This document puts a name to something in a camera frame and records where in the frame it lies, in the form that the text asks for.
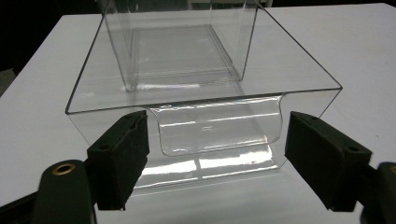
clear plastic container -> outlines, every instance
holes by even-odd
[[[279,168],[290,111],[319,117],[341,90],[253,0],[101,5],[66,114],[92,144],[123,115],[149,111],[135,189]]]

upright clear plastic box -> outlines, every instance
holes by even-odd
[[[276,169],[290,111],[317,117],[341,90],[254,0],[103,0],[66,114],[92,144],[148,111],[135,189]]]

table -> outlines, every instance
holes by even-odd
[[[385,4],[269,8],[344,87],[322,118],[396,161],[396,9]],[[0,98],[0,206],[38,188],[57,161],[85,160],[88,144],[64,113],[100,21],[64,16]],[[134,196],[99,223],[359,223],[328,212],[289,162],[268,175]]]

